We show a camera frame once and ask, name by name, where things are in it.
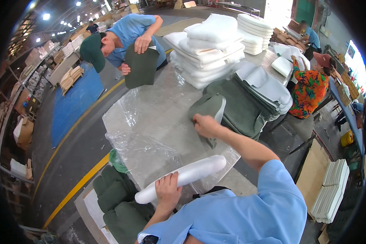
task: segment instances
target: ceiling light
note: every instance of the ceiling light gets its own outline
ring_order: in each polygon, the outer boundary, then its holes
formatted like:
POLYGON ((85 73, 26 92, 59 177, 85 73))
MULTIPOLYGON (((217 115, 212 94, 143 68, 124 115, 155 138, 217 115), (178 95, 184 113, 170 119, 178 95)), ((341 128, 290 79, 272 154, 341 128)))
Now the ceiling light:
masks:
POLYGON ((43 15, 43 20, 48 20, 50 18, 50 14, 44 14, 43 15))

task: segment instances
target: yellow container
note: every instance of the yellow container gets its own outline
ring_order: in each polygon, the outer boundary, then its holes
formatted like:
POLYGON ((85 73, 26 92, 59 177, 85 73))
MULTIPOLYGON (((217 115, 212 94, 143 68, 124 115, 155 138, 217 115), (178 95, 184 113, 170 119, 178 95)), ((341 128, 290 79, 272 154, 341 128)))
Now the yellow container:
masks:
POLYGON ((346 134, 342 135, 342 138, 340 138, 340 142, 342 143, 343 147, 353 143, 354 142, 354 134, 352 134, 352 131, 348 130, 346 132, 346 134))

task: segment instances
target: blue mat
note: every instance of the blue mat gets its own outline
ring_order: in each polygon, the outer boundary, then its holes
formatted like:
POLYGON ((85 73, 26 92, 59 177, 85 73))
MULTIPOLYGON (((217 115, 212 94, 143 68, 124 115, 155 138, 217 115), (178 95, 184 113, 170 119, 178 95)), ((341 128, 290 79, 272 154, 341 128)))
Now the blue mat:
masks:
POLYGON ((80 66, 85 70, 65 94, 62 96, 61 87, 56 91, 51 127, 51 142, 57 147, 65 134, 80 116, 98 99, 104 87, 99 74, 87 63, 80 66))

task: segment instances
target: worker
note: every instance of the worker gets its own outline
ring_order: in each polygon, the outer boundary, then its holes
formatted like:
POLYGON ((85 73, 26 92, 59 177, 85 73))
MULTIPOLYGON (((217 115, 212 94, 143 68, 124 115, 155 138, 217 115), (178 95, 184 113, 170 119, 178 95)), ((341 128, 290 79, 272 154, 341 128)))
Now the worker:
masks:
POLYGON ((317 64, 313 70, 302 71, 295 56, 293 60, 293 75, 298 81, 291 95, 293 104, 289 114, 298 119, 306 119, 318 107, 326 95, 329 85, 329 76, 336 69, 336 61, 329 54, 313 52, 317 64))
MULTIPOLYGON (((363 104, 354 101, 351 103, 351 107, 355 114, 357 127, 358 127, 358 129, 362 129, 362 127, 363 127, 363 122, 362 122, 363 104)), ((341 128, 342 124, 344 124, 346 122, 347 122, 346 116, 344 114, 344 111, 342 111, 335 120, 335 125, 338 127, 339 131, 342 131, 342 128, 341 128)))
POLYGON ((92 20, 88 21, 88 27, 86 29, 88 33, 95 33, 99 31, 99 26, 97 24, 94 24, 92 20))
POLYGON ((85 61, 92 63, 98 73, 104 68, 106 57, 122 75, 128 75, 131 69, 124 62, 127 47, 134 43, 134 51, 141 54, 153 41, 159 52, 157 69, 160 69, 167 64, 167 57, 153 35, 160 29, 162 23, 163 20, 158 15, 129 14, 106 32, 85 38, 80 47, 80 55, 85 61))
POLYGON ((177 187, 179 173, 169 174, 156 181, 158 205, 136 243, 299 243, 307 207, 278 156, 209 115, 196 114, 193 121, 198 134, 224 141, 259 173, 258 193, 236 196, 215 187, 170 217, 182 187, 177 187))
POLYGON ((306 35, 299 39, 299 41, 303 41, 305 45, 310 44, 308 49, 305 51, 304 56, 311 61, 313 58, 313 52, 322 53, 320 48, 320 40, 318 39, 317 33, 312 30, 312 28, 307 24, 305 20, 301 20, 299 24, 300 29, 306 30, 306 35))

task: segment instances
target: yellow floor line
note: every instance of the yellow floor line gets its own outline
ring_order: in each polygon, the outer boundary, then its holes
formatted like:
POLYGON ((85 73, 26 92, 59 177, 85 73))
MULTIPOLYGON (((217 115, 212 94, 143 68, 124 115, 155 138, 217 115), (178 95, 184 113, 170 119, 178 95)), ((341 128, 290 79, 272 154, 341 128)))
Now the yellow floor line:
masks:
POLYGON ((54 156, 57 154, 58 150, 61 148, 62 144, 65 142, 65 140, 68 138, 68 136, 72 133, 72 131, 76 128, 76 126, 91 112, 91 110, 93 110, 94 107, 96 107, 101 101, 103 101, 110 93, 112 93, 123 82, 125 82, 125 79, 123 79, 120 82, 118 82, 108 92, 106 92, 106 94, 104 94, 94 104, 92 104, 91 107, 89 107, 87 109, 87 111, 85 111, 85 113, 80 116, 80 118, 76 121, 76 123, 74 123, 74 125, 71 127, 71 129, 68 131, 68 133, 64 136, 64 138, 61 140, 61 142, 59 143, 59 145, 57 146, 57 148, 54 150, 53 155, 50 157, 48 163, 46 164, 45 168, 42 171, 41 176, 39 177, 39 181, 38 181, 38 184, 37 184, 37 186, 35 188, 33 198, 31 199, 31 204, 34 202, 34 198, 35 198, 35 195, 37 194, 37 191, 38 191, 38 188, 39 188, 39 184, 40 184, 42 178, 44 177, 44 175, 46 173, 46 170, 48 169, 48 167, 49 167, 50 163, 52 162, 54 156))
POLYGON ((99 163, 97 163, 80 181, 77 185, 66 195, 63 201, 54 209, 53 213, 50 215, 46 223, 43 225, 42 229, 46 229, 52 219, 58 214, 58 212, 69 202, 69 200, 81 189, 83 186, 101 169, 108 163, 107 154, 99 163))

